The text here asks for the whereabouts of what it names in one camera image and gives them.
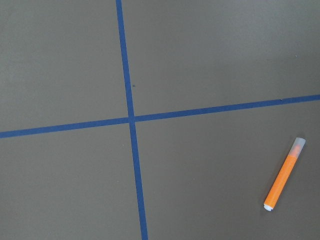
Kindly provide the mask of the orange highlighter pen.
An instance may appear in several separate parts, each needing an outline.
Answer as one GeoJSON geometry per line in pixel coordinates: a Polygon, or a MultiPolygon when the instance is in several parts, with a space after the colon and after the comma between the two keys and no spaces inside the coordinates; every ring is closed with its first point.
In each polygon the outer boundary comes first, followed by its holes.
{"type": "Polygon", "coordinates": [[[301,137],[297,137],[293,142],[291,149],[264,200],[263,207],[265,210],[271,212],[275,208],[305,144],[306,140],[301,137]]]}

